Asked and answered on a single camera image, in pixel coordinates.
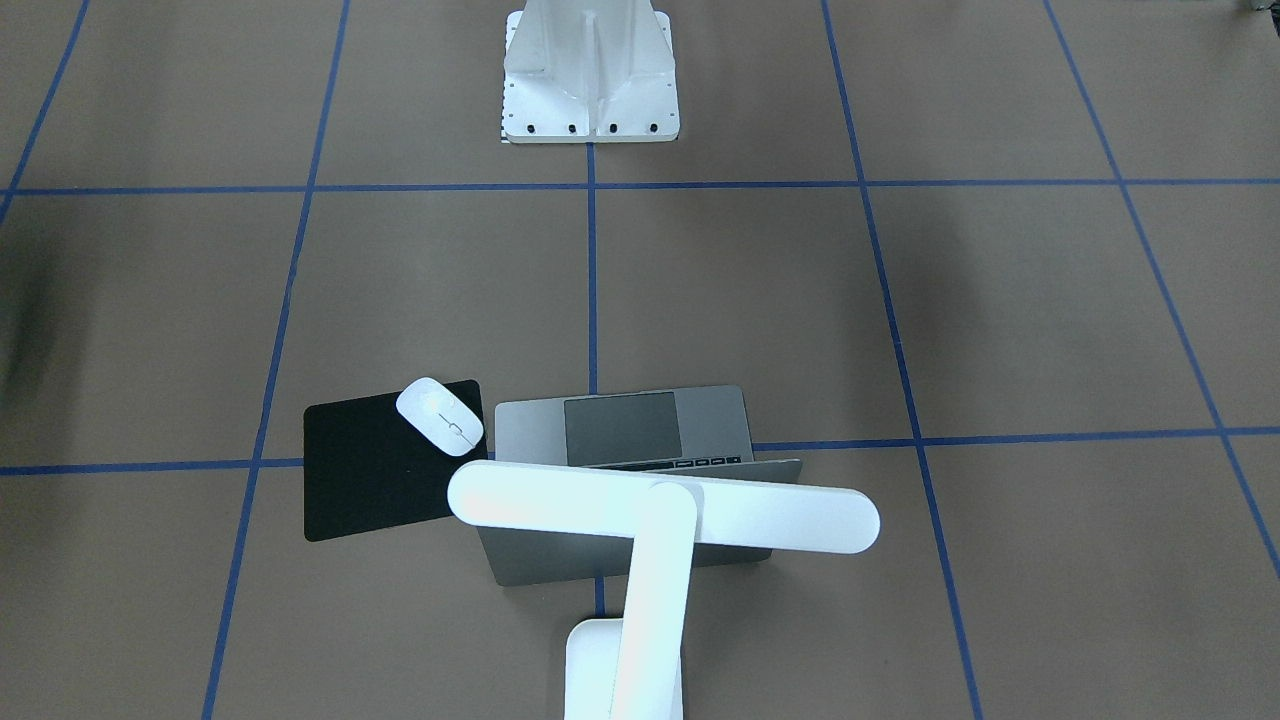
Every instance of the black mouse pad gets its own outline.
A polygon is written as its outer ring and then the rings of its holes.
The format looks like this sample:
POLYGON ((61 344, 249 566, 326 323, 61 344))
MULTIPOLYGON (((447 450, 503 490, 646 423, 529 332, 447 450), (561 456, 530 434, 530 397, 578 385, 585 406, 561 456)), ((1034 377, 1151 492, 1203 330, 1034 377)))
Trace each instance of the black mouse pad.
MULTIPOLYGON (((448 383, 484 423, 480 384, 448 383)), ((445 455, 396 411, 398 392, 312 405, 302 414, 302 534, 308 541, 453 515, 449 478, 488 457, 485 439, 445 455)))

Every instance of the gray floor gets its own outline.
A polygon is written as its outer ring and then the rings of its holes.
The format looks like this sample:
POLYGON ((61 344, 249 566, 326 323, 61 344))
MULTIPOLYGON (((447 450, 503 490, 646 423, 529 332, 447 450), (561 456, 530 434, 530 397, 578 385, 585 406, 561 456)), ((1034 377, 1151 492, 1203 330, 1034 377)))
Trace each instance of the gray floor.
POLYGON ((517 0, 0 1, 0 716, 557 717, 625 579, 302 537, 302 410, 430 374, 740 384, 878 503, 694 574, 691 720, 1280 717, 1243 6, 662 0, 681 138, 593 150, 498 143, 517 0))

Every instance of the white base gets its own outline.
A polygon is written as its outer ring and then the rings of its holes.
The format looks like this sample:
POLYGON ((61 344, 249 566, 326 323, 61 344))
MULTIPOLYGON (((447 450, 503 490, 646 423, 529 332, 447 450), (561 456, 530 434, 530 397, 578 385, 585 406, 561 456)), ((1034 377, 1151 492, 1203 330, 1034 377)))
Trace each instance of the white base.
MULTIPOLYGON (((564 720, 608 720, 618 671, 622 620, 584 620, 564 647, 564 720)), ((685 698, 677 662, 671 720, 684 720, 685 698)))
MULTIPOLYGON (((507 49, 522 15, 524 10, 516 10, 507 17, 507 49)), ((657 10, 654 15, 671 47, 671 18, 657 10)), ((595 61, 584 58, 584 63, 595 61)), ((666 142, 680 135, 675 70, 635 76, 613 97, 596 100, 599 127, 591 127, 588 99, 573 97, 550 81, 504 73, 502 90, 503 142, 666 142)))

